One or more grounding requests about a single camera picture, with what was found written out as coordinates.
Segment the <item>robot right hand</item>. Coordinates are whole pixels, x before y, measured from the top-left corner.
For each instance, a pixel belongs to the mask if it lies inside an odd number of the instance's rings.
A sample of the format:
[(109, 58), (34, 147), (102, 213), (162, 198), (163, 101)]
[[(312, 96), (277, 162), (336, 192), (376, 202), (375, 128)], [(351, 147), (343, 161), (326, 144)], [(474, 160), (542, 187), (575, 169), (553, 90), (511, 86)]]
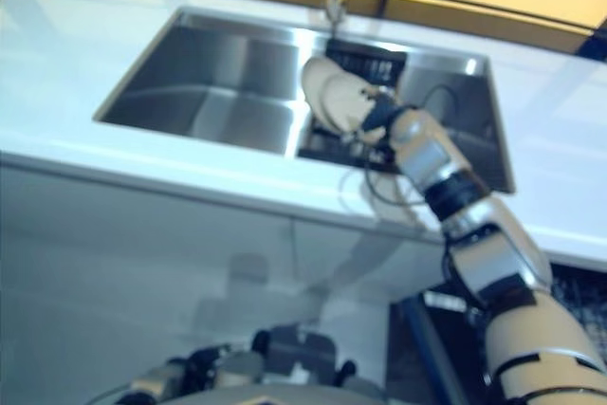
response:
[(402, 112), (402, 106), (392, 88), (366, 85), (359, 90), (367, 107), (354, 133), (355, 140), (365, 145), (381, 143), (395, 117)]

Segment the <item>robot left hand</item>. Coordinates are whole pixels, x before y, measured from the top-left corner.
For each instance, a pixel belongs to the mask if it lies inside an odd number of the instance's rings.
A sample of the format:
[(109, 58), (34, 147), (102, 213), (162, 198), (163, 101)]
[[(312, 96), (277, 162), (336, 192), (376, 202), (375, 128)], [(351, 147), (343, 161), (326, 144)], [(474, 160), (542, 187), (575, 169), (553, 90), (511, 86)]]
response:
[(195, 350), (187, 359), (188, 376), (192, 380), (207, 380), (214, 371), (215, 364), (231, 351), (227, 344)]

